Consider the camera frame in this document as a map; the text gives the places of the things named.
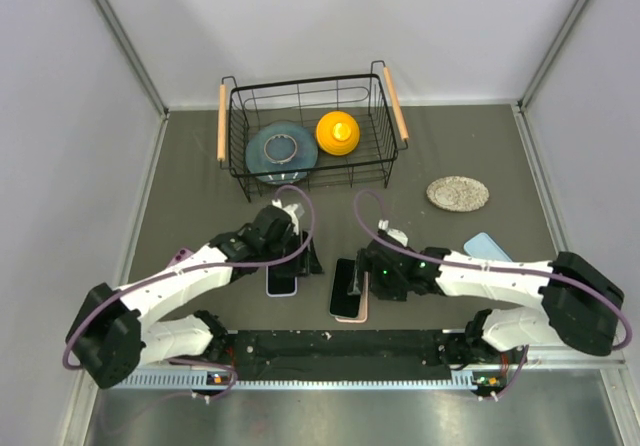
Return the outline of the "teal smartphone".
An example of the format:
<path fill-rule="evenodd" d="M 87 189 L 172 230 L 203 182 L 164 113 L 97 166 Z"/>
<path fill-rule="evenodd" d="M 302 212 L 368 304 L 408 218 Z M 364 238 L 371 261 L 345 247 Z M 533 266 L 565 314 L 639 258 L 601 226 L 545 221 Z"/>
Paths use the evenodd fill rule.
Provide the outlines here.
<path fill-rule="evenodd" d="M 329 312 L 335 317 L 355 319 L 359 315 L 360 297 L 349 294 L 354 272 L 354 260 L 344 258 L 337 260 L 329 304 Z"/>

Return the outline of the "pink phone case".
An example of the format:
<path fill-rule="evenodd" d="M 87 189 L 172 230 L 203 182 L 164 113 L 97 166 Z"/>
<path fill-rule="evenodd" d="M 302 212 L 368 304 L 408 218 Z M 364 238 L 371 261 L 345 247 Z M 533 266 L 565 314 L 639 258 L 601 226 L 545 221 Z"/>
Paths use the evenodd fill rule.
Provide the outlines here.
<path fill-rule="evenodd" d="M 335 316 L 335 320 L 344 324 L 362 324 L 368 319 L 368 300 L 369 300 L 369 274 L 364 273 L 364 286 L 360 297 L 359 310 L 355 318 L 347 318 Z"/>

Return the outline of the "light blue phone case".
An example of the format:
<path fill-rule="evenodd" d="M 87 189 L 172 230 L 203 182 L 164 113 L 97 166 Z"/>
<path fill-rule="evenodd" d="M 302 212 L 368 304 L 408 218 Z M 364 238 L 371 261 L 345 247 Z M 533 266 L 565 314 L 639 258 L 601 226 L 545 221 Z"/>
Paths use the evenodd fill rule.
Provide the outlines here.
<path fill-rule="evenodd" d="M 474 258 L 511 262 L 509 255 L 486 232 L 480 232 L 463 244 L 464 252 Z"/>

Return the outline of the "purple smartphone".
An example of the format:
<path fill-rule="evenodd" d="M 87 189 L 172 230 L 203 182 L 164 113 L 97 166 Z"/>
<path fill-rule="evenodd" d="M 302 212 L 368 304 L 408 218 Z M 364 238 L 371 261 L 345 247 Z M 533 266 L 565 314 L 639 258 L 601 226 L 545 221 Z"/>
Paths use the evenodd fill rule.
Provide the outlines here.
<path fill-rule="evenodd" d="M 169 267 L 175 266 L 176 264 L 178 264 L 178 263 L 186 260 L 190 256 L 192 256 L 193 254 L 194 254 L 194 252 L 192 250 L 190 250 L 188 248 L 181 248 L 176 254 L 173 255 L 173 257 L 169 261 L 168 266 Z"/>

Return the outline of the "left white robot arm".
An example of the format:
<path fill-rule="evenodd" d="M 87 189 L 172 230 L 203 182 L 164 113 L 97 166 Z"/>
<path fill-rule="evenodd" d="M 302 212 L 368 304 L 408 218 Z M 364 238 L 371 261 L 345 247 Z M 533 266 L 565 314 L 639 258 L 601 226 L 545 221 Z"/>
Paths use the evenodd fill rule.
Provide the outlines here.
<path fill-rule="evenodd" d="M 214 237 L 199 250 L 133 284 L 101 283 L 87 293 L 65 338 L 63 356 L 75 356 L 101 389 L 138 367 L 181 356 L 216 362 L 226 353 L 217 317 L 198 311 L 179 320 L 167 315 L 202 294 L 263 268 L 292 267 L 300 276 L 312 234 L 300 222 L 301 204 L 275 200 L 240 229 Z"/>

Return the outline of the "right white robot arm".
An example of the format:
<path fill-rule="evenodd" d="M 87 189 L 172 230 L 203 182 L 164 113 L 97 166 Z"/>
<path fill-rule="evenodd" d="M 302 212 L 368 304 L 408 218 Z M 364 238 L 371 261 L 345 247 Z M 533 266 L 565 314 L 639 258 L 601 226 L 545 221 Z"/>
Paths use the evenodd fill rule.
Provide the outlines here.
<path fill-rule="evenodd" d="M 562 251 L 551 261 L 514 263 L 467 256 L 438 247 L 412 250 L 407 236 L 381 221 L 357 264 L 381 300 L 404 301 L 411 293 L 479 297 L 509 309 L 477 312 L 465 327 L 467 359 L 487 362 L 528 345 L 564 344 L 606 357 L 620 349 L 624 294 L 578 254 Z"/>

